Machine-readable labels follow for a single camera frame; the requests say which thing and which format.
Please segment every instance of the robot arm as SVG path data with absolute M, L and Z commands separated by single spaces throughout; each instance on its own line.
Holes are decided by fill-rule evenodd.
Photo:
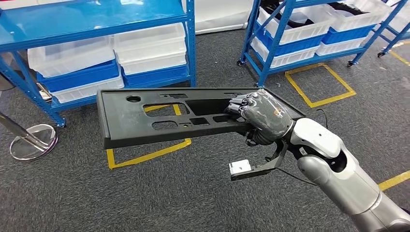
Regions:
M 300 171 L 348 214 L 359 230 L 410 231 L 410 215 L 380 191 L 337 135 L 308 118 L 293 121 L 263 89 L 230 103 L 228 111 L 240 114 L 255 127 L 247 136 L 248 145 L 278 144 L 265 165 L 251 167 L 247 160 L 231 163 L 232 180 L 269 173 L 280 166 L 289 150 Z

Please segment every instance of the yellow tape marking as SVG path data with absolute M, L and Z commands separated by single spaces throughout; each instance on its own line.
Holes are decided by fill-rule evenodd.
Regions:
M 404 59 L 403 57 L 399 56 L 396 52 L 390 50 L 389 51 L 390 54 L 392 54 L 394 57 L 396 57 L 397 59 L 399 59 L 401 62 L 407 64 L 410 66 L 410 62 L 408 62 L 406 59 Z
M 379 184 L 380 190 L 384 191 L 386 189 L 389 189 L 395 185 L 398 185 L 406 180 L 410 179 L 410 171 L 404 172 L 400 175 L 397 175 L 391 179 L 388 179 L 382 183 Z
M 148 111 L 160 109 L 160 108 L 163 108 L 163 107 L 166 107 L 166 106 L 168 106 L 168 105 L 154 105 L 154 106 L 150 106 L 150 107 L 145 108 L 144 111 L 148 112 Z M 181 115 L 181 110 L 179 109 L 178 105 L 173 104 L 172 106 L 174 108 L 175 115 Z M 192 140 L 188 138 L 188 139 L 185 139 L 183 142 L 181 142 L 179 144 L 176 144 L 174 146 L 167 147 L 167 148 L 161 149 L 159 151 L 156 151 L 156 152 L 153 152 L 153 153 L 150 153 L 150 154 L 147 154 L 147 155 L 144 155 L 144 156 L 141 156 L 141 157 L 129 160 L 129 161 L 118 163 L 118 164 L 115 164 L 113 149 L 108 149 L 107 150 L 108 168 L 109 169 L 114 169 L 114 168 L 119 168 L 119 167 L 124 167 L 124 166 L 128 166 L 128 165 L 141 163 L 141 162 L 153 159 L 155 157 L 162 156 L 162 155 L 177 151 L 177 150 L 182 149 L 182 148 L 184 148 L 186 146 L 189 146 L 191 144 L 192 144 Z
M 306 70 L 313 69 L 313 68 L 320 67 L 320 66 L 325 67 L 330 72 L 330 74 L 332 76 L 334 76 L 347 89 L 348 92 L 337 95 L 337 96 L 334 96 L 334 97 L 330 97 L 330 98 L 327 98 L 327 99 L 324 99 L 324 100 L 311 102 L 310 99 L 306 96 L 306 94 L 301 90 L 301 88 L 292 79 L 291 74 L 301 72 L 301 71 L 306 71 Z M 306 102 L 306 104 L 308 106 L 310 106 L 311 108 L 318 107 L 320 105 L 328 104 L 328 103 L 331 103 L 331 102 L 335 102 L 335 101 L 338 101 L 338 100 L 341 100 L 343 98 L 347 98 L 347 97 L 350 97 L 350 96 L 353 96 L 353 95 L 356 94 L 356 92 L 335 71 L 333 71 L 329 66 L 327 66 L 324 63 L 311 64 L 311 65 L 307 65 L 307 66 L 300 67 L 300 68 L 297 68 L 297 69 L 286 71 L 285 72 L 285 77 L 291 83 L 291 85 L 296 89 L 296 91 L 303 98 L 303 100 Z

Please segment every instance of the blue storage crate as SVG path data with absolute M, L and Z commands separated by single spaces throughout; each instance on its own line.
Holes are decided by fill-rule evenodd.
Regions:
M 118 76 L 118 65 L 114 59 L 60 76 L 44 78 L 40 73 L 37 73 L 37 80 L 46 86 L 50 92 L 57 92 Z
M 260 27 L 261 25 L 258 22 L 256 22 L 255 30 L 257 30 Z M 318 35 L 318 36 L 314 36 L 314 37 L 307 38 L 304 40 L 299 40 L 299 41 L 279 45 L 278 48 L 276 49 L 275 56 L 280 56 L 280 55 L 284 55 L 287 53 L 292 53 L 292 52 L 300 51 L 303 49 L 308 49 L 311 47 L 319 46 L 325 35 L 326 34 Z M 260 30 L 258 34 L 256 34 L 256 37 L 260 41 L 262 41 L 262 43 L 265 45 L 267 49 L 270 48 L 273 42 L 273 37 L 267 30 L 265 29 Z
M 121 69 L 121 72 L 125 85 L 132 87 L 187 76 L 187 65 L 184 64 L 132 75 L 125 75 L 124 69 Z
M 354 40 L 366 37 L 375 25 L 370 25 L 362 28 L 355 28 L 345 31 L 336 31 L 333 28 L 329 28 L 328 33 L 322 39 L 324 44 L 334 44 L 347 40 Z

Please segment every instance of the blue metal shelf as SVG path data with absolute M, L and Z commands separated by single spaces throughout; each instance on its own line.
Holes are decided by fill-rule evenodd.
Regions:
M 0 52 L 88 39 L 188 19 L 180 0 L 146 0 L 138 3 L 141 4 L 87 0 L 4 10 L 0 16 Z
M 363 53 L 367 51 L 370 45 L 376 40 L 376 38 L 381 34 L 381 32 L 387 27 L 388 23 L 393 19 L 394 15 L 397 13 L 398 11 L 397 8 L 398 7 L 401 8 L 402 5 L 404 5 L 404 3 L 401 2 L 397 6 L 397 8 L 394 9 L 393 12 L 387 17 L 386 21 L 381 24 L 379 29 L 375 31 L 373 36 L 360 48 L 343 51 L 339 53 L 334 53 L 334 54 L 329 54 L 325 56 L 315 55 L 314 57 L 310 59 L 302 60 L 299 62 L 295 62 L 292 64 L 288 64 L 288 65 L 284 65 L 284 66 L 271 69 L 270 64 L 272 63 L 272 60 L 275 54 L 277 53 L 277 50 L 279 48 L 280 39 L 282 38 L 282 35 L 285 31 L 285 27 L 289 21 L 289 18 L 291 16 L 293 9 L 298 8 L 298 7 L 317 5 L 317 4 L 325 4 L 325 3 L 330 3 L 330 2 L 334 2 L 334 0 L 284 0 L 279 5 L 279 7 L 277 7 L 274 10 L 274 12 L 270 15 L 270 17 L 259 27 L 257 25 L 256 18 L 258 16 L 258 9 L 259 9 L 261 0 L 255 0 L 253 7 L 252 7 L 252 11 L 249 16 L 248 28 L 247 28 L 247 32 L 245 35 L 245 42 L 242 48 L 241 56 L 238 61 L 238 65 L 244 64 L 245 61 L 248 61 L 251 64 L 251 66 L 255 69 L 256 73 L 259 76 L 258 82 L 256 83 L 256 85 L 259 87 L 264 86 L 264 82 L 269 74 L 277 73 L 277 72 L 281 72 L 281 71 L 285 71 L 289 69 L 294 69 L 300 66 L 305 66 L 305 65 L 309 65 L 313 63 L 323 62 L 323 61 L 334 59 L 334 58 L 356 54 L 356 57 L 352 61 L 349 61 L 347 64 L 348 67 L 350 67 L 351 65 L 357 63 L 357 61 L 361 58 Z M 284 11 L 279 21 L 278 29 L 276 31 L 276 34 L 272 35 L 273 41 L 267 47 L 269 54 L 266 58 L 266 62 L 264 62 L 262 58 L 255 52 L 259 61 L 262 63 L 262 69 L 259 69 L 257 64 L 254 62 L 254 60 L 252 60 L 252 57 L 250 57 L 249 55 L 249 51 L 252 50 L 250 43 L 252 39 L 257 35 L 258 30 L 263 29 L 269 23 L 269 21 L 272 20 L 273 17 L 279 13 L 279 11 L 282 8 L 284 8 Z
M 194 0 L 76 0 L 10 10 L 0 9 L 0 52 L 11 51 L 24 75 L 19 76 L 0 57 L 0 73 L 6 76 L 40 109 L 46 112 L 59 127 L 65 126 L 58 111 L 76 108 L 95 102 L 93 97 L 60 104 L 45 102 L 37 85 L 30 77 L 18 50 L 77 41 L 98 36 L 183 22 L 186 33 L 188 74 L 184 78 L 171 78 L 138 87 L 161 87 L 195 79 L 195 20 Z
M 157 81 L 157 82 L 150 82 L 150 83 L 144 83 L 141 85 L 137 86 L 125 86 L 124 88 L 158 88 L 158 87 L 164 87 L 184 81 L 189 81 L 190 76 L 184 76 L 180 78 L 174 78 L 174 79 L 169 79 L 169 80 L 163 80 L 163 81 Z M 81 98 L 75 101 L 69 101 L 65 103 L 60 103 L 56 98 L 53 98 L 51 101 L 51 109 L 55 112 L 63 111 L 63 110 L 70 110 L 74 109 L 80 106 L 88 105 L 88 104 L 93 104 L 96 102 L 96 95 L 86 97 L 86 98 Z

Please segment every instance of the metal pole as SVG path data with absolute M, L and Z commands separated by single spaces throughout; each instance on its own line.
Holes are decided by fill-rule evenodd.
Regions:
M 26 130 L 2 112 L 0 112 L 0 124 L 17 136 L 10 145 L 10 153 L 17 160 L 38 159 L 53 149 L 58 140 L 54 128 L 46 124 L 36 125 Z

